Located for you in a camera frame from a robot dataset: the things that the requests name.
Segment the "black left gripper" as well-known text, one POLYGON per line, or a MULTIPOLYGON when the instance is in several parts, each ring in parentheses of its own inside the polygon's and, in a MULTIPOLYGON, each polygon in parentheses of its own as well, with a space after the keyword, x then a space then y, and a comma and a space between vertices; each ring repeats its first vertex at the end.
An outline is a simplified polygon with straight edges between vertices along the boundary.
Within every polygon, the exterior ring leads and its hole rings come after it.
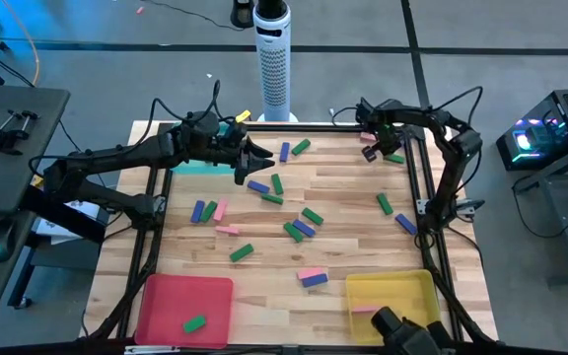
POLYGON ((262 159, 271 158, 273 153, 255 144, 249 137, 247 138, 247 134, 248 127, 245 124, 232 122, 223 134, 214 138, 216 153, 214 165, 223 164, 234 168, 236 185, 243 185, 250 174, 275 166, 271 160, 249 160, 249 153, 262 159))

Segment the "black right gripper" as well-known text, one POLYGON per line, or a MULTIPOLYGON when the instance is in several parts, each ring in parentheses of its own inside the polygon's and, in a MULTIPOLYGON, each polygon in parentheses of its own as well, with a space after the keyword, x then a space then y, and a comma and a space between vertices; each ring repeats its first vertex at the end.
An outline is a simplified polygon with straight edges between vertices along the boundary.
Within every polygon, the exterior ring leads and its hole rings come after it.
POLYGON ((366 150, 378 150, 377 155, 385 158, 401 147, 400 134, 391 124, 380 124, 376 128, 377 141, 365 147, 366 150))

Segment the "translucent teal bin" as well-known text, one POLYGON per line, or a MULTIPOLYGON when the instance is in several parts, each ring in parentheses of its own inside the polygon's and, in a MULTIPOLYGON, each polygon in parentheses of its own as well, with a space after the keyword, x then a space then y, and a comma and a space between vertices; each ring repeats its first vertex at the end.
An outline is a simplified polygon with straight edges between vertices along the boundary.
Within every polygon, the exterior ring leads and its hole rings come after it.
MULTIPOLYGON (((229 124, 225 122, 218 123, 218 131, 214 135, 215 137, 222 137, 228 130, 229 124)), ((207 145, 212 137, 209 137, 205 133, 194 133, 191 140, 200 145, 207 145)), ((178 175, 205 175, 205 176, 217 176, 217 175, 232 175, 234 169, 230 168, 229 165, 219 164, 214 166, 211 162, 203 162, 198 160, 193 160, 190 158, 188 163, 181 163, 178 166, 171 168, 171 171, 178 175)))

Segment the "white tower fan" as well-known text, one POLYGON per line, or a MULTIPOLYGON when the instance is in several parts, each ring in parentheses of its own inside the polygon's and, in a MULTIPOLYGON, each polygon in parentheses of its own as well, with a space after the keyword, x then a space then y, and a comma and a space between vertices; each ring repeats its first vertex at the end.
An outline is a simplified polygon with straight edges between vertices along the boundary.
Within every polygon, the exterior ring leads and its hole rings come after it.
POLYGON ((297 122, 291 111, 291 19, 285 0, 258 0, 252 12, 264 122, 297 122))

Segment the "small black device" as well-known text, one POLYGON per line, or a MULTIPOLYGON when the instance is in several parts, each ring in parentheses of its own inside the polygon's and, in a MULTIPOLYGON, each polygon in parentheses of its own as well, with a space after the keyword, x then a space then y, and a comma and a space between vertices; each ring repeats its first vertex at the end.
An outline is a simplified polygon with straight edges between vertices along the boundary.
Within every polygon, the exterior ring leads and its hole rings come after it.
POLYGON ((253 27, 253 0, 232 0, 231 23, 238 29, 245 30, 253 27))

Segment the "yellow plastic bin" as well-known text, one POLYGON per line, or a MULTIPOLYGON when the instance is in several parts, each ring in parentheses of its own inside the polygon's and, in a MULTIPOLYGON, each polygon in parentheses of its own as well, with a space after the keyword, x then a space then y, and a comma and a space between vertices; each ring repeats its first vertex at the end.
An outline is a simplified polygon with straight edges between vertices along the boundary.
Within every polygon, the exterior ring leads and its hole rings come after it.
POLYGON ((350 332, 358 345, 381 345, 382 337, 371 324, 374 314, 352 314, 356 306, 389 307, 400 319, 421 326, 441 319, 436 286, 424 269, 348 275, 346 296, 350 332))

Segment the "red plastic bin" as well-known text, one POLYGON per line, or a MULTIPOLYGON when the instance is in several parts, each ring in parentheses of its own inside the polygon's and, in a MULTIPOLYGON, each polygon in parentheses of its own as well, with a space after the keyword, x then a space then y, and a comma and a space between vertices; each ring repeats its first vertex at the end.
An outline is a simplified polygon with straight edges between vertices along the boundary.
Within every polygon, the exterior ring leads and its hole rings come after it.
POLYGON ((134 335, 138 345, 222 349, 228 345, 234 282, 223 277, 154 274, 144 287, 134 335), (185 333, 196 316, 206 325, 185 333))

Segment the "black computer case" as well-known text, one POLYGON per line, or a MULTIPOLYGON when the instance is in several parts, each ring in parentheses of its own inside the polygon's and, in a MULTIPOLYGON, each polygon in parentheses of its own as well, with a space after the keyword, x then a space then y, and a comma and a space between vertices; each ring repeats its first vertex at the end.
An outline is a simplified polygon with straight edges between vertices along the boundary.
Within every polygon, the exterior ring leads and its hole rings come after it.
POLYGON ((554 90, 496 141, 507 171, 540 170, 568 154, 568 90, 554 90))

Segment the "white paper sheet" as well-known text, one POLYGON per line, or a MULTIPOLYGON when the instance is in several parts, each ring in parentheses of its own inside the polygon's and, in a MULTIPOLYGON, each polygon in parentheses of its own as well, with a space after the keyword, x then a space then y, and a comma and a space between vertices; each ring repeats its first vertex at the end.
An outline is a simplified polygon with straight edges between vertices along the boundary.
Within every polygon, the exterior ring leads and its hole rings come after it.
MULTIPOLYGON (((67 206, 82 212, 87 217, 96 220, 100 214, 100 207, 96 204, 83 201, 71 201, 67 206)), ((51 238, 52 245, 71 242, 81 239, 81 236, 45 219, 39 218, 35 232, 42 237, 51 238)))

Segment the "black clamp tool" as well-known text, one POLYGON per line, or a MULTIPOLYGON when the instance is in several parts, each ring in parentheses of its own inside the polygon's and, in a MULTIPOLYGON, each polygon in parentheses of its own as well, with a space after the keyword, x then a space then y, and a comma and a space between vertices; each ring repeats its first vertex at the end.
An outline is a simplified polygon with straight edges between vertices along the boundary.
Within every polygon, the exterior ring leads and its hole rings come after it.
POLYGON ((9 117, 0 125, 0 153, 10 155, 10 156, 22 156, 23 152, 16 149, 15 145, 19 140, 28 140, 30 133, 27 131, 27 127, 31 121, 40 119, 40 116, 30 110, 23 110, 17 112, 8 109, 9 117), (6 127, 11 123, 13 119, 20 119, 23 125, 20 129, 6 130, 6 127))

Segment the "black computer mouse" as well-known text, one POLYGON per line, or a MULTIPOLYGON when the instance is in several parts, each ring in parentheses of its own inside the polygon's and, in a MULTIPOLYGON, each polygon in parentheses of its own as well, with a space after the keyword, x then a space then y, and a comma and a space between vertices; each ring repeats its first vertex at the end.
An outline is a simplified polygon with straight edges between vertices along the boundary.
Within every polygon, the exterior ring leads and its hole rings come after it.
POLYGON ((16 222, 11 218, 0 220, 0 262, 7 261, 15 249, 16 222))

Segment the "silver metal bracket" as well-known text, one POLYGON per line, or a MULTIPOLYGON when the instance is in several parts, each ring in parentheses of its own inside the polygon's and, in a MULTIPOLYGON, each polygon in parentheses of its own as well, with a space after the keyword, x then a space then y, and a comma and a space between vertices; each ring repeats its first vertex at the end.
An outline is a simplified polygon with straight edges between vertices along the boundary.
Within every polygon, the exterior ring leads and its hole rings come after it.
POLYGON ((123 355, 170 355, 179 353, 181 349, 165 345, 132 345, 124 348, 123 355))

